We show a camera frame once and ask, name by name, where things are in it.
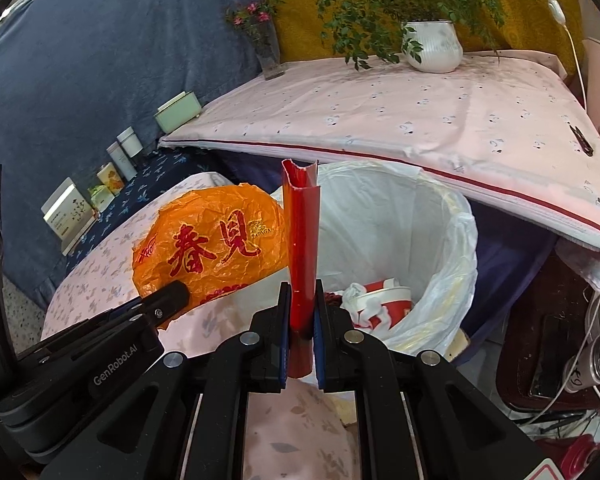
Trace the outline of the red white paper cup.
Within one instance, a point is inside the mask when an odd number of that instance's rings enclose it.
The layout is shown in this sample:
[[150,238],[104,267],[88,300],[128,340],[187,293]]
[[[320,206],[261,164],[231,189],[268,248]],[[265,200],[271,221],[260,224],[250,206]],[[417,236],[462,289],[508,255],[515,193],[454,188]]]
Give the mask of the red white paper cup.
[[366,285],[353,283],[342,293],[341,307],[355,328],[377,337],[387,336],[411,312],[411,289],[396,278]]

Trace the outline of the orange plastic bag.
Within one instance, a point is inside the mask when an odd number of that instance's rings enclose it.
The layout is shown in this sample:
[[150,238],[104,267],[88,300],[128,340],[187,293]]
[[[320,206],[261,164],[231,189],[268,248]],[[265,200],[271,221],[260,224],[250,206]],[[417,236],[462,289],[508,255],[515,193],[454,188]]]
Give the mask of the orange plastic bag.
[[276,304],[287,264],[283,207],[243,183],[193,190],[163,206],[133,249],[132,273],[142,297],[175,281],[187,287],[187,306],[159,324],[166,328],[205,304],[248,323]]

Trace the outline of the red envelope packet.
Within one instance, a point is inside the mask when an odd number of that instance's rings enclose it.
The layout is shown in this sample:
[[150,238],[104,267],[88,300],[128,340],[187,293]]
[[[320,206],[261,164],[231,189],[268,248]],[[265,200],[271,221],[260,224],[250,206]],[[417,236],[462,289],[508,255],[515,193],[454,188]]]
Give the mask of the red envelope packet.
[[300,167],[282,162],[283,204],[287,228],[291,286],[288,376],[312,373],[312,330],[315,307],[321,189],[317,164]]

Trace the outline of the silver metal can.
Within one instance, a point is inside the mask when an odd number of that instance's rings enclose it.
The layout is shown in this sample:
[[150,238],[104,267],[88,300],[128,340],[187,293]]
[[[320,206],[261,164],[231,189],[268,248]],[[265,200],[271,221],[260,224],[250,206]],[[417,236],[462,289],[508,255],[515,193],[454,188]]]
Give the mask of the silver metal can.
[[576,393],[600,386],[600,335],[588,344],[578,358],[571,358],[565,365],[565,392]]

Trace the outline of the small green packet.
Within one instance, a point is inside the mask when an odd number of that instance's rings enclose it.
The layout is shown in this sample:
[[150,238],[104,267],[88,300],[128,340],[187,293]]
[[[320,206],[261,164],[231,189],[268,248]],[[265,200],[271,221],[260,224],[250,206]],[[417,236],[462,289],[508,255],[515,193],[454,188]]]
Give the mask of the small green packet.
[[114,193],[103,184],[95,185],[92,188],[89,188],[88,194],[90,194],[90,201],[92,205],[98,212],[105,211],[116,198]]

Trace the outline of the yellow orange can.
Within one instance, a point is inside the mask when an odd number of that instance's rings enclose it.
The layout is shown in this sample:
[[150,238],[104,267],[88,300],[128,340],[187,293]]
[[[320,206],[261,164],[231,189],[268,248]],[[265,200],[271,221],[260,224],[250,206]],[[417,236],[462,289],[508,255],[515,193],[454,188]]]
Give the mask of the yellow orange can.
[[124,188],[122,177],[112,162],[102,165],[98,170],[97,177],[114,196],[118,196]]

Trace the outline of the navy floral cloth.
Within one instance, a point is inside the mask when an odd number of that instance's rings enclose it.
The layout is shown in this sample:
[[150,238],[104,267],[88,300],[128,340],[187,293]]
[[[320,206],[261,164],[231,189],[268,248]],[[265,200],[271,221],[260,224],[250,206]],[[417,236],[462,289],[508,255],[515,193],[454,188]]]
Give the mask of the navy floral cloth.
[[228,173],[219,156],[199,148],[153,152],[147,165],[125,185],[70,252],[66,273],[72,271],[100,242],[137,211],[193,174],[208,171]]

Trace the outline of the tall white bottle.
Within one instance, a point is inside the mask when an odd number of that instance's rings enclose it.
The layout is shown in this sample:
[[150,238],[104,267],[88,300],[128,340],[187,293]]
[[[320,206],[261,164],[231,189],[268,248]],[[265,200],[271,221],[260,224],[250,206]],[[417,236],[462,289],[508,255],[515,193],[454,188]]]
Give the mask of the tall white bottle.
[[125,180],[132,181],[136,177],[137,171],[132,164],[131,159],[125,154],[124,149],[117,141],[114,141],[113,144],[108,146],[107,153],[114,162],[114,166],[118,168]]

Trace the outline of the white jar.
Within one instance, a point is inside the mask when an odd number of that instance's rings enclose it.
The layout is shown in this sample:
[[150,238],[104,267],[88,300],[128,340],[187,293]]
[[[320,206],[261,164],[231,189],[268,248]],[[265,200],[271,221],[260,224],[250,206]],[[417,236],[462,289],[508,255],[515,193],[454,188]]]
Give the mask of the white jar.
[[125,128],[122,133],[119,133],[117,141],[129,158],[142,154],[143,144],[132,127]]

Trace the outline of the pink cloth red trim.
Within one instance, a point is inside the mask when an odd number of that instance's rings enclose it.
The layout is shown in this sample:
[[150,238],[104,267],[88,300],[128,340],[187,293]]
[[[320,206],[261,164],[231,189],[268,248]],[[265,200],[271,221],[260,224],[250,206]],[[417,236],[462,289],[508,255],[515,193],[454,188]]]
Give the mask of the pink cloth red trim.
[[294,62],[283,76],[254,78],[212,101],[161,143],[308,162],[404,162],[600,250],[600,136],[551,54],[468,54],[447,74],[377,60],[368,70],[336,58]]

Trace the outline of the mint green tin box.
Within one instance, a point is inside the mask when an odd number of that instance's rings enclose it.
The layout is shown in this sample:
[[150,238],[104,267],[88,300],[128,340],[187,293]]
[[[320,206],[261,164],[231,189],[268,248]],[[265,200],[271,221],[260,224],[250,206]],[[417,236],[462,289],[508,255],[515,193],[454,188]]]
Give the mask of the mint green tin box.
[[158,107],[155,120],[161,131],[169,134],[186,124],[186,122],[197,118],[201,112],[202,106],[196,94],[182,91]]

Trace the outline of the black clip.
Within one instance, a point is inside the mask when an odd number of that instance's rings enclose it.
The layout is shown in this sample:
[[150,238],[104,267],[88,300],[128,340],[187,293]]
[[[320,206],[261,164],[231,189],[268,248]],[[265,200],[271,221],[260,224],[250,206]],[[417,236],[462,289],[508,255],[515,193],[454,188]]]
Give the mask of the black clip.
[[585,139],[582,131],[574,126],[569,124],[569,128],[572,131],[574,137],[576,138],[578,144],[580,145],[581,151],[588,157],[592,157],[594,155],[594,148],[591,144],[588,143],[588,140]]

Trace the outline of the blue fabric sofa cover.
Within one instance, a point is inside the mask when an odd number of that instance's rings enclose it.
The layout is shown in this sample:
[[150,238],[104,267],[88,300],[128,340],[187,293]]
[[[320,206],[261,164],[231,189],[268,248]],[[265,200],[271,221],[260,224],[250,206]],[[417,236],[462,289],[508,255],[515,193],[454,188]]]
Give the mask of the blue fabric sofa cover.
[[257,76],[225,21],[246,1],[32,0],[0,26],[3,271],[39,307],[66,274],[43,203],[63,180],[86,188],[124,129],[153,148],[178,93],[208,103]]

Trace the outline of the glass vase pink flowers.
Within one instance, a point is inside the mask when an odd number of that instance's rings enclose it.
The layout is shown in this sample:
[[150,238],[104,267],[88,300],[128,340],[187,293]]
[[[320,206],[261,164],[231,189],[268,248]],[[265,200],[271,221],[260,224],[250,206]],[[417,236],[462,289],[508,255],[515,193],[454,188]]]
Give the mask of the glass vase pink flowers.
[[225,19],[234,29],[244,34],[253,46],[265,80],[275,79],[285,73],[279,61],[279,47],[273,16],[275,12],[266,0],[230,6]]

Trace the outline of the green plant white pot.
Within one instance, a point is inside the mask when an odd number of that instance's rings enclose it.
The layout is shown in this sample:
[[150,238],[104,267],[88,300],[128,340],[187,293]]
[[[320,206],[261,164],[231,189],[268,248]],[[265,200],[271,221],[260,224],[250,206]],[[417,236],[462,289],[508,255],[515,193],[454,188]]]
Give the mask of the green plant white pot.
[[495,49],[493,29],[506,19],[502,0],[315,0],[315,12],[321,42],[356,70],[368,70],[371,56],[396,64],[403,54],[421,63],[425,41],[416,25],[423,22],[463,26]]

